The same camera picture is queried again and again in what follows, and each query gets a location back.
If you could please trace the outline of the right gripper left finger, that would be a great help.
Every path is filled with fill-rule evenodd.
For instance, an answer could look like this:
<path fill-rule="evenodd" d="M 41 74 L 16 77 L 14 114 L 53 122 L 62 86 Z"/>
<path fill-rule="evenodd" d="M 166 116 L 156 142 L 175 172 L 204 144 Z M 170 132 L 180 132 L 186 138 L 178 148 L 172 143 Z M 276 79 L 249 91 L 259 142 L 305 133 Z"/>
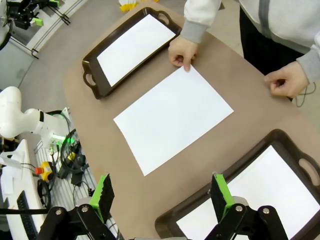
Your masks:
<path fill-rule="evenodd" d="M 40 227 L 38 240 L 75 240 L 87 236 L 91 240 L 115 240 L 107 227 L 107 220 L 115 194 L 110 175 L 103 175 L 89 203 L 67 211 L 61 206 L 52 207 Z"/>

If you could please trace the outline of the person's right hand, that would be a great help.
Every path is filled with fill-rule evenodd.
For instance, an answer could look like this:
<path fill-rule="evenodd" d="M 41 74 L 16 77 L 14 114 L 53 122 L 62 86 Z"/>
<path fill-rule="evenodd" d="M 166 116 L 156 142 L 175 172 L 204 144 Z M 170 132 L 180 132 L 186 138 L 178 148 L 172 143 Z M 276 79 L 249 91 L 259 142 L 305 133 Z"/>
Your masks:
<path fill-rule="evenodd" d="M 178 36 L 170 42 L 168 57 L 171 64 L 183 67 L 186 72 L 191 69 L 191 63 L 196 58 L 199 44 Z"/>

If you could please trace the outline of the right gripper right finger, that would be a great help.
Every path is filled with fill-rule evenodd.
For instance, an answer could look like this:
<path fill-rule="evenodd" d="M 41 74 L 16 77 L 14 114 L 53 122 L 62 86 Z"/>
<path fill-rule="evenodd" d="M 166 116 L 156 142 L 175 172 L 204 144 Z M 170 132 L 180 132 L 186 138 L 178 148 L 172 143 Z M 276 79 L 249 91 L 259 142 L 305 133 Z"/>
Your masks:
<path fill-rule="evenodd" d="M 217 224 L 207 240 L 234 240 L 245 236 L 249 240 L 286 240 L 288 238 L 278 212 L 271 205 L 254 210 L 236 203 L 222 174 L 213 173 L 210 198 Z"/>

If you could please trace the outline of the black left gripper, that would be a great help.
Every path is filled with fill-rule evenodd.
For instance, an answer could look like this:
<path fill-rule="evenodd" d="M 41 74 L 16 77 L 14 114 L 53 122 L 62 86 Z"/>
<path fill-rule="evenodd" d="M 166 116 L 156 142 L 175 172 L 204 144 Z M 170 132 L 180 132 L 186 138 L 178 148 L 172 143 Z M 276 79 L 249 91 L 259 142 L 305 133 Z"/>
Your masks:
<path fill-rule="evenodd" d="M 49 0 L 50 7 L 60 7 L 59 0 Z M 13 20 L 17 28 L 27 30 L 30 26 L 44 25 L 41 18 L 35 17 L 36 8 L 38 7 L 36 0 L 8 0 L 7 1 L 7 17 Z"/>

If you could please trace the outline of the person's left hand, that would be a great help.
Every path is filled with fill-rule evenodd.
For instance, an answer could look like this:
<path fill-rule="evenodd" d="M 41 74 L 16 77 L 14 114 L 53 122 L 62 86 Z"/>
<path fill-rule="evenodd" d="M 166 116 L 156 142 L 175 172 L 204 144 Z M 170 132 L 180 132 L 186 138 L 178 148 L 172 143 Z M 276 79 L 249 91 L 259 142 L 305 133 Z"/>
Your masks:
<path fill-rule="evenodd" d="M 267 74 L 264 81 L 269 84 L 273 96 L 292 99 L 298 96 L 309 84 L 303 68 L 297 61 Z"/>

